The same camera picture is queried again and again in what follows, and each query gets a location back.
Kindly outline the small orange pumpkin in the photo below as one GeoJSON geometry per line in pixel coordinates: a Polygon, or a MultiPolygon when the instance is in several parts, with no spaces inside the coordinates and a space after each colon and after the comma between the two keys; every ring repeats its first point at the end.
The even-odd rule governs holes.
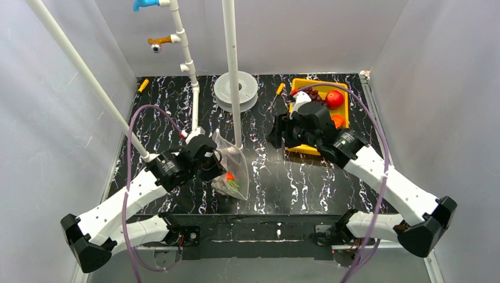
{"type": "Polygon", "coordinates": [[[341,128],[346,127],[345,118],[339,114],[332,115],[331,120],[333,121],[333,123],[337,129],[341,129],[341,128]]]}

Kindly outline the orange toy carrot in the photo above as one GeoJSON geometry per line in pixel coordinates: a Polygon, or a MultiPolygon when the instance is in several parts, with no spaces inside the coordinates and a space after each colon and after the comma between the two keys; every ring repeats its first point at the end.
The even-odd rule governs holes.
{"type": "Polygon", "coordinates": [[[226,183],[234,190],[239,190],[239,185],[235,182],[235,178],[231,172],[227,172],[225,176],[226,183]]]}

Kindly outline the clear zip top bag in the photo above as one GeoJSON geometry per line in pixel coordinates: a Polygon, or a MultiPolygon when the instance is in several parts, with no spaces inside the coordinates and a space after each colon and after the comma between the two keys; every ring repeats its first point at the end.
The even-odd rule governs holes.
{"type": "Polygon", "coordinates": [[[216,129],[212,139],[217,145],[217,156],[222,158],[221,165],[225,168],[226,173],[231,172],[233,174],[235,182],[239,185],[239,190],[234,190],[226,183],[226,173],[213,179],[212,188],[222,195],[244,201],[248,200],[249,172],[242,150],[224,139],[219,129],[216,129]]]}

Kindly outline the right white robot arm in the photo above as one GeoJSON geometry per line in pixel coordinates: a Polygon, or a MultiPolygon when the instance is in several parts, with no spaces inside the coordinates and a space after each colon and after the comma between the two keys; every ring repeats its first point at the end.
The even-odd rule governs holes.
{"type": "Polygon", "coordinates": [[[447,231],[457,208],[450,197],[438,198],[412,183],[382,157],[361,135],[337,128],[319,102],[301,105],[293,113],[275,116],[267,141],[276,149],[305,144],[314,147],[326,161],[355,175],[397,210],[382,214],[350,209],[322,235],[349,242],[377,238],[401,244],[411,254],[424,258],[447,231]]]}

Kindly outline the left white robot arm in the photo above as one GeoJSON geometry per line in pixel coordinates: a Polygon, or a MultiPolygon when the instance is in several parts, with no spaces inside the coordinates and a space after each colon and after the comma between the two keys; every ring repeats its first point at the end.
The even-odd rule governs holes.
{"type": "Polygon", "coordinates": [[[104,266],[113,255],[149,242],[183,237],[188,230],[172,216],[160,214],[128,224],[150,202],[193,179],[210,181],[225,174],[222,155],[214,140],[198,134],[178,151],[150,154],[145,167],[112,197],[94,209],[60,220],[65,241],[83,273],[104,266]]]}

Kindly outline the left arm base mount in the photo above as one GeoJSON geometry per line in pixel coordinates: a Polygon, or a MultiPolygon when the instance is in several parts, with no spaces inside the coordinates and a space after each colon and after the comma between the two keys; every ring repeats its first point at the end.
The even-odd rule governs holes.
{"type": "Polygon", "coordinates": [[[199,226],[171,226],[160,242],[167,246],[196,247],[199,240],[199,226]]]}

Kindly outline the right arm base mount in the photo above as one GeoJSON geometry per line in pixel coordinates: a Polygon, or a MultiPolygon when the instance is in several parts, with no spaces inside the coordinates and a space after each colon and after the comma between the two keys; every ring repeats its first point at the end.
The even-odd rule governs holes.
{"type": "Polygon", "coordinates": [[[320,247],[320,253],[314,255],[315,260],[334,260],[342,266],[354,263],[364,238],[354,236],[347,224],[357,212],[357,209],[349,209],[335,224],[315,226],[315,232],[310,235],[312,242],[320,247]]]}

